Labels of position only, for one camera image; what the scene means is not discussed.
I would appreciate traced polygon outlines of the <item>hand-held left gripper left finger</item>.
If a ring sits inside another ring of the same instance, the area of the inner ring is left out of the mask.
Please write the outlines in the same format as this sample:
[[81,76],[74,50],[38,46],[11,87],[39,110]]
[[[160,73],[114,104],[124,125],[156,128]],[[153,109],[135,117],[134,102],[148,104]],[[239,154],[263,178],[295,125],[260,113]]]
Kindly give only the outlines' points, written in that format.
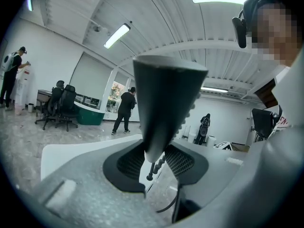
[[80,154],[20,199],[47,228],[164,228],[140,183],[141,140]]

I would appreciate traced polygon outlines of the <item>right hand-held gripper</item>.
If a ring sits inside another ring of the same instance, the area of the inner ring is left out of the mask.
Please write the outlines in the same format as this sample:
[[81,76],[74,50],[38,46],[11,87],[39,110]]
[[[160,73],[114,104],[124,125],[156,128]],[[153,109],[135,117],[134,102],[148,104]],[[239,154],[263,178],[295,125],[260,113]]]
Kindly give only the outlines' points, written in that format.
[[217,145],[214,145],[213,148],[220,149],[220,150],[233,151],[233,147],[230,142],[221,142]]

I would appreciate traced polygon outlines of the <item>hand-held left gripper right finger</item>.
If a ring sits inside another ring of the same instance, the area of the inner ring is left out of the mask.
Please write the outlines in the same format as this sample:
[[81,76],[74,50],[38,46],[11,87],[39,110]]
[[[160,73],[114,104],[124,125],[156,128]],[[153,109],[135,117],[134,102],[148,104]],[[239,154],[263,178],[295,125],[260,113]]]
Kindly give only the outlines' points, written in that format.
[[302,177],[302,129],[287,128],[248,152],[177,140],[167,153],[190,167],[178,177],[174,228],[270,228],[287,222]]

